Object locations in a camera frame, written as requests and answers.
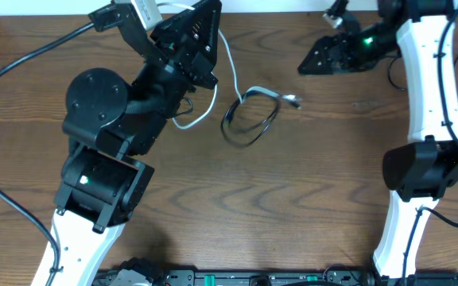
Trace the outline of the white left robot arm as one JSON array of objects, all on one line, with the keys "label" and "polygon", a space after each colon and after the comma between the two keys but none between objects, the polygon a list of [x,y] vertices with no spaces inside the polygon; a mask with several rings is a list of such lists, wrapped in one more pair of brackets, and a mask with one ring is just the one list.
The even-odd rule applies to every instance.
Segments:
[{"label": "white left robot arm", "polygon": [[121,235],[153,175],[139,160],[187,93],[213,89],[222,4],[197,2],[163,19],[152,1],[113,1],[89,16],[99,32],[117,28],[145,60],[128,83],[116,72],[92,68],[67,89],[62,129],[69,154],[52,217],[53,242],[35,285],[89,285]]}]

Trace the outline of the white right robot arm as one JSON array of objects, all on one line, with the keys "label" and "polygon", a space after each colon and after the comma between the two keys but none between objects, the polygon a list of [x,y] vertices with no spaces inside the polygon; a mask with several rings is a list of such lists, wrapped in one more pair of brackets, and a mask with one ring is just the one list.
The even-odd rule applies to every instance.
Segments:
[{"label": "white right robot arm", "polygon": [[458,273],[419,273],[416,256],[426,224],[458,182],[458,96],[452,40],[458,2],[378,3],[378,23],[362,28],[337,0],[324,12],[336,34],[321,37],[299,65],[302,75],[366,72],[390,52],[406,70],[409,132],[386,152],[382,175],[390,192],[386,222],[363,285],[458,285]]}]

